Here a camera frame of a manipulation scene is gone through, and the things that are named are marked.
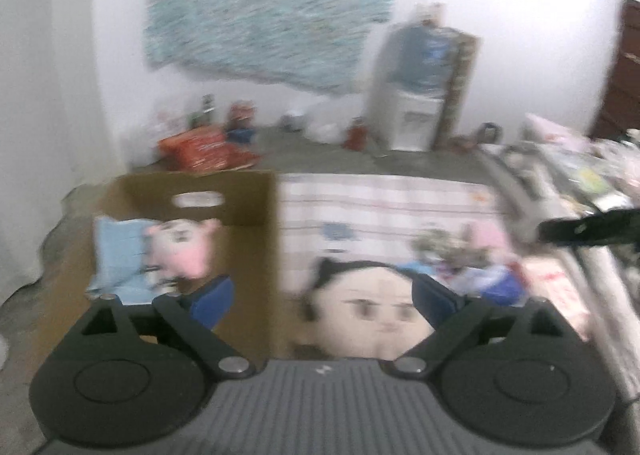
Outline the blue white carton box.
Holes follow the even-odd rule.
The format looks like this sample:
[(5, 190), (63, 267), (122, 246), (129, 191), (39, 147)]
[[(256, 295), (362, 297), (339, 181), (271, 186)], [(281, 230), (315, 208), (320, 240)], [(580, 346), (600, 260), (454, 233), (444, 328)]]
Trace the blue white carton box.
[(460, 296), (483, 297), (497, 305), (519, 305), (525, 298), (520, 281), (504, 264), (464, 267), (457, 272), (440, 270), (436, 279)]

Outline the pink round plush toy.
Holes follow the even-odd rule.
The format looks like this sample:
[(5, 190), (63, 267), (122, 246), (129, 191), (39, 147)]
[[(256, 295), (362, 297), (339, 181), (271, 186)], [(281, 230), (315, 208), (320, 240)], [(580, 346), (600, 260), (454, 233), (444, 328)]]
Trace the pink round plush toy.
[(212, 266), (220, 227), (218, 219), (175, 219), (147, 227), (144, 268), (149, 285), (169, 289), (182, 279), (203, 279)]

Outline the black haired doll plush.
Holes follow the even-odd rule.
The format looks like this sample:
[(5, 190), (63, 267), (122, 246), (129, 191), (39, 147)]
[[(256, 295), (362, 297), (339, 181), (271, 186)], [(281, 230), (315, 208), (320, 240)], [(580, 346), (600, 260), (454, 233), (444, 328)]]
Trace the black haired doll plush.
[(434, 331), (414, 308), (412, 274), (374, 261), (321, 259), (300, 317), (311, 345), (334, 359), (393, 361)]

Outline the light blue checkered towel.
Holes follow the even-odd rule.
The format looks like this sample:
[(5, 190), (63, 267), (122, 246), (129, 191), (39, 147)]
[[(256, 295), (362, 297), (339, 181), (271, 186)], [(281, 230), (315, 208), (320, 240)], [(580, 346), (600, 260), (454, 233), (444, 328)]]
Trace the light blue checkered towel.
[(89, 300), (111, 293), (124, 305), (147, 305), (160, 296), (162, 292), (150, 284), (151, 272), (145, 264), (146, 230), (155, 224), (157, 221), (149, 219), (94, 218), (96, 273), (86, 289)]

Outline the checkered table cloth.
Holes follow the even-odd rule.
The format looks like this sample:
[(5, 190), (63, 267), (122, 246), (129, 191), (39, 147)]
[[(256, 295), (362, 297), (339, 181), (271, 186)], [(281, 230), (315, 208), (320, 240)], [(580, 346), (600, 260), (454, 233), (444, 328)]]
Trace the checkered table cloth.
[(550, 300), (579, 337), (597, 347), (623, 390), (639, 387), (639, 316), (605, 247), (542, 245), (534, 229), (506, 227), (492, 189), (413, 177), (286, 175), (279, 183), (281, 287), (286, 344), (328, 357), (309, 341), (300, 298), (319, 261), (374, 261), (426, 274), (504, 264), (525, 298)]

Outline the brown wooden door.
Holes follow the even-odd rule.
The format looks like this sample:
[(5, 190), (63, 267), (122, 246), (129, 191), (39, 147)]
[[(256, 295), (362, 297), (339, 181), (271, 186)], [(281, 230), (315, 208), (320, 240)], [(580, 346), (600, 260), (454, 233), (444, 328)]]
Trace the brown wooden door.
[(620, 40), (600, 111), (589, 130), (590, 138), (616, 139), (627, 129), (639, 128), (639, 3), (624, 0)]

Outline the brown cardboard box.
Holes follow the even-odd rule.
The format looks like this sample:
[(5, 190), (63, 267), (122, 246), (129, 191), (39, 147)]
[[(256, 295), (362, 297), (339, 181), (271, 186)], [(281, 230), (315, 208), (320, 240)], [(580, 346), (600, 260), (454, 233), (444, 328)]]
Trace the brown cardboard box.
[(262, 364), (278, 337), (278, 179), (270, 172), (155, 172), (112, 181), (65, 248), (44, 301), (35, 358), (43, 361), (104, 293), (126, 305), (195, 293), (230, 277), (229, 311), (212, 330)]

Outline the red snack bag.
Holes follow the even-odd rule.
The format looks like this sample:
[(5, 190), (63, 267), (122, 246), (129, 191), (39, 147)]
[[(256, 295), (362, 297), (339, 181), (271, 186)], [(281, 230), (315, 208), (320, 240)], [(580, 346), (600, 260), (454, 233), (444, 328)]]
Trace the red snack bag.
[(260, 156), (246, 146), (227, 140), (216, 126), (200, 127), (157, 142), (169, 168), (177, 171), (215, 172), (255, 166)]

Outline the white water dispenser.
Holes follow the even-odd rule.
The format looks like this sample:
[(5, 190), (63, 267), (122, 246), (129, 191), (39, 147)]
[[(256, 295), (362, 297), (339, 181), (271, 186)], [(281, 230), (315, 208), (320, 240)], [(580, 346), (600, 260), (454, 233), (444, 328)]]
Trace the white water dispenser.
[(439, 116), (445, 106), (451, 79), (443, 97), (408, 91), (396, 82), (395, 72), (402, 30), (395, 27), (376, 60), (372, 88), (367, 105), (370, 137), (386, 151), (426, 152), (431, 149)]

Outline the blue water bottle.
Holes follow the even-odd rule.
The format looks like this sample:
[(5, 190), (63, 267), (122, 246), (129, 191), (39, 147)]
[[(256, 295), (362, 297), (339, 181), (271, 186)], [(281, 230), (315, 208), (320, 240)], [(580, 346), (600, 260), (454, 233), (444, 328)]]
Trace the blue water bottle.
[(395, 79), (402, 88), (443, 97), (459, 50), (457, 34), (435, 25), (410, 25), (402, 30)]

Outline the floral teal wall cloth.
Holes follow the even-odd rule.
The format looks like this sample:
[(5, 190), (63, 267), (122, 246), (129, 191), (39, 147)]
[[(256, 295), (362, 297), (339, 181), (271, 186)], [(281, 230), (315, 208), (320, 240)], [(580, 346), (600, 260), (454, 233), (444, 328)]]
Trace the floral teal wall cloth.
[(144, 51), (226, 77), (346, 93), (395, 0), (148, 0)]

